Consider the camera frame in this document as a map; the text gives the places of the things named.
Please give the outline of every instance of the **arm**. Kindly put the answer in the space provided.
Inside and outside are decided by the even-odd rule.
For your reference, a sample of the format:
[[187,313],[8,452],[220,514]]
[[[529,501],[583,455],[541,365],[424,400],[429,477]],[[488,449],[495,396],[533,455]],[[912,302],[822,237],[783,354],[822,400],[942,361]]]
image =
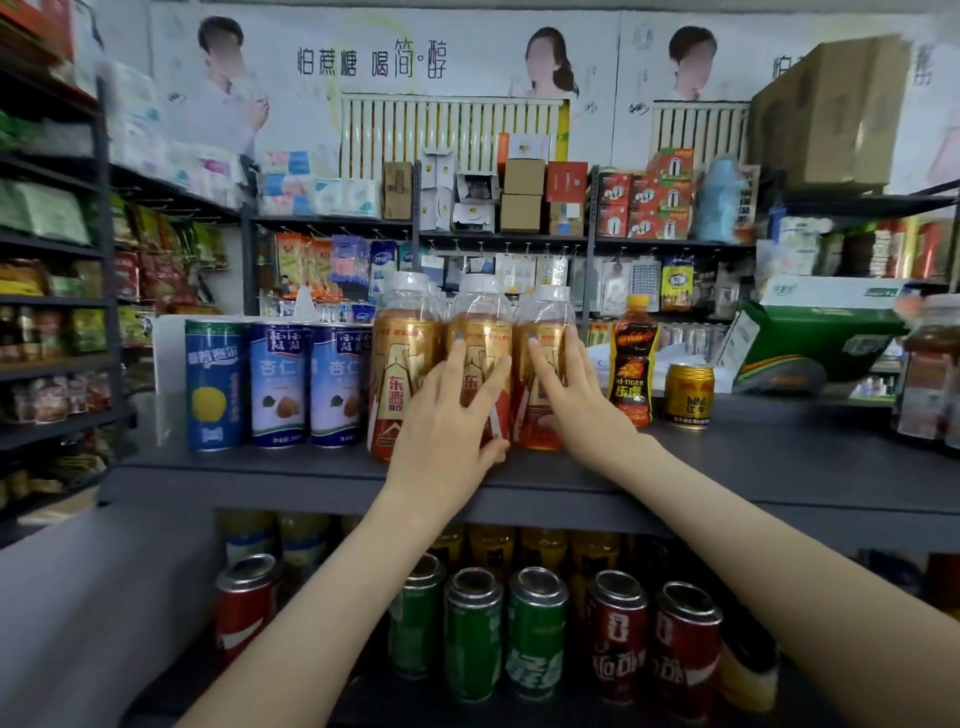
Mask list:
[[566,343],[566,387],[530,349],[575,457],[684,539],[851,723],[960,725],[960,625],[636,433],[575,332]]
[[387,482],[367,516],[183,717],[180,728],[325,725],[367,637],[422,554],[509,444],[480,449],[510,372],[497,362],[460,406],[463,341],[434,368],[406,413]]

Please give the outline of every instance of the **radiator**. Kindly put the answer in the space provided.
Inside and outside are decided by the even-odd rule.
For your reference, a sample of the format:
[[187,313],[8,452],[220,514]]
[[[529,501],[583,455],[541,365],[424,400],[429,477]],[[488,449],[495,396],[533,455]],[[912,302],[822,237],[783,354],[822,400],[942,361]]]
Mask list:
[[562,99],[341,95],[340,176],[382,179],[383,162],[414,161],[424,147],[449,147],[460,169],[496,169],[501,132],[550,135],[550,158],[560,138]]

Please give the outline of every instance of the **store shelf with snacks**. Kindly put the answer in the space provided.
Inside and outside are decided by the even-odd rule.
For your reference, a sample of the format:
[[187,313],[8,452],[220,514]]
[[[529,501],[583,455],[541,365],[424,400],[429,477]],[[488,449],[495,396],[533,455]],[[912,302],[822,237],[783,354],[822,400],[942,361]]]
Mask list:
[[[829,546],[960,550],[960,461],[889,435],[887,408],[718,397],[695,432],[648,432],[681,460]],[[637,467],[642,468],[642,456]],[[366,449],[159,448],[121,463],[103,500],[364,513],[386,465]],[[462,513],[469,522],[667,534],[634,498],[565,452],[513,448]]]

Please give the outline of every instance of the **bottle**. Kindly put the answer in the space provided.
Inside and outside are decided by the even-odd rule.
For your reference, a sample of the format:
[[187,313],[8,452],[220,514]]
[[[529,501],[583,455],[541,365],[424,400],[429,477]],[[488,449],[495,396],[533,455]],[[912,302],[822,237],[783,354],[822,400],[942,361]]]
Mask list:
[[[497,359],[510,353],[513,333],[510,302],[503,295],[503,283],[496,276],[468,273],[460,282],[453,300],[453,315],[446,326],[446,350],[457,339],[467,341],[464,386],[460,404],[468,406],[487,380]],[[510,437],[510,380],[504,382],[500,398],[491,410],[481,445],[493,438]]]
[[444,325],[423,273],[396,271],[384,282],[373,319],[367,449],[390,460],[410,399],[444,360]]
[[654,353],[660,327],[647,315],[650,297],[627,297],[627,311],[613,324],[607,398],[640,429],[653,420]]
[[514,328],[513,410],[511,440],[525,448],[558,450],[557,432],[540,424],[552,414],[550,400],[540,388],[528,341],[537,337],[546,360],[553,365],[561,381],[566,376],[564,344],[566,326],[574,322],[570,289],[565,285],[539,285],[524,298]]

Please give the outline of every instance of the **blue can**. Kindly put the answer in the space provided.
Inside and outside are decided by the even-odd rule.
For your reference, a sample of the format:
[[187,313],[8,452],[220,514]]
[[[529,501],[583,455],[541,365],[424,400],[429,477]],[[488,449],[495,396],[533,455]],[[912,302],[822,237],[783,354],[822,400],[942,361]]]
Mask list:
[[231,319],[187,319],[186,438],[195,451],[230,449],[247,425],[248,327]]
[[307,336],[303,324],[251,326],[251,422],[259,448],[289,448],[306,436]]
[[310,434],[320,448],[344,448],[364,436],[370,379],[370,325],[316,324],[310,354]]

